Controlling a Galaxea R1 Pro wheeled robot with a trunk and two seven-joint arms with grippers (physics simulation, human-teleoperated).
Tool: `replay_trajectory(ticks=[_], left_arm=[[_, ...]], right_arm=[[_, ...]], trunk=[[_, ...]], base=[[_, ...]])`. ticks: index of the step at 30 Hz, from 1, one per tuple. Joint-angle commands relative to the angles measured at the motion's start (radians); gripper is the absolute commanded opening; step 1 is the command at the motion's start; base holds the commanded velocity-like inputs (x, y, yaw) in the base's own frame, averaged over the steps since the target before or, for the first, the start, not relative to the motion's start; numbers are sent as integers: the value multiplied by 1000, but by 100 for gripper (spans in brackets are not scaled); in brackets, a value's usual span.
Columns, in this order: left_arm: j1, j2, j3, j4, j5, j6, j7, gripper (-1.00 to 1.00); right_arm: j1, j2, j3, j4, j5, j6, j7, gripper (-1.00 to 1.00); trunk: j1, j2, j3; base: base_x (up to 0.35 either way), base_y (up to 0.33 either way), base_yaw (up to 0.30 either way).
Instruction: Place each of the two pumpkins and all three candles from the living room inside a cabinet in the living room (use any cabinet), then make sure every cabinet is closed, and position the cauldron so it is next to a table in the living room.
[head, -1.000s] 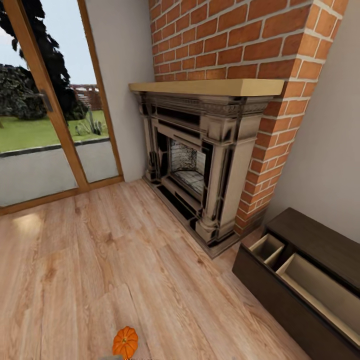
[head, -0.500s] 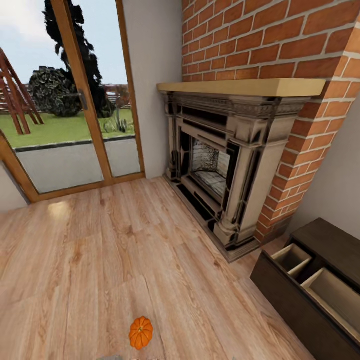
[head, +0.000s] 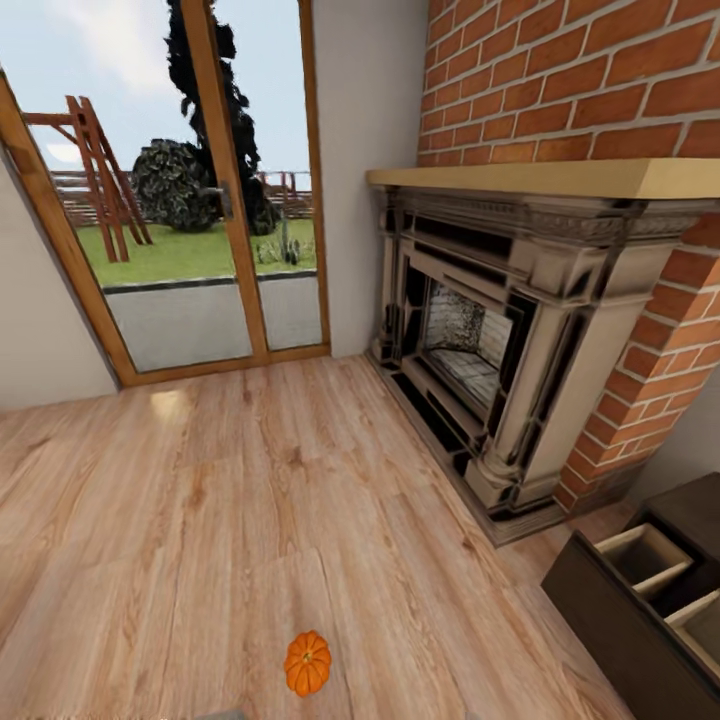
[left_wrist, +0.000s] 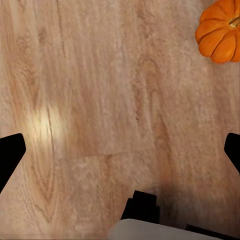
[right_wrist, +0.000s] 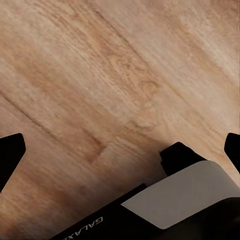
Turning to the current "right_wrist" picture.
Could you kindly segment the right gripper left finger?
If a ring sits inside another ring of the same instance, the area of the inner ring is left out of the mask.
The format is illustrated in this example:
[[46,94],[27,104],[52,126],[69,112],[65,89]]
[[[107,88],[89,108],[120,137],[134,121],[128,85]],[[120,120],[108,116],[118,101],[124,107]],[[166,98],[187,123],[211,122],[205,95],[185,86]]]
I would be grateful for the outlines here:
[[0,193],[26,152],[21,133],[0,138]]

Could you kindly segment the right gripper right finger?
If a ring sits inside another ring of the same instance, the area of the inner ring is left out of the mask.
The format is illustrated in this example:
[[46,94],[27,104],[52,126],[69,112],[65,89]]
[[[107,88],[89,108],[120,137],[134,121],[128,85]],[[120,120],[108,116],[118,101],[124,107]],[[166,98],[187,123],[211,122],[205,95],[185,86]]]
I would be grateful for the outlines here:
[[240,172],[240,134],[229,133],[227,135],[224,151]]

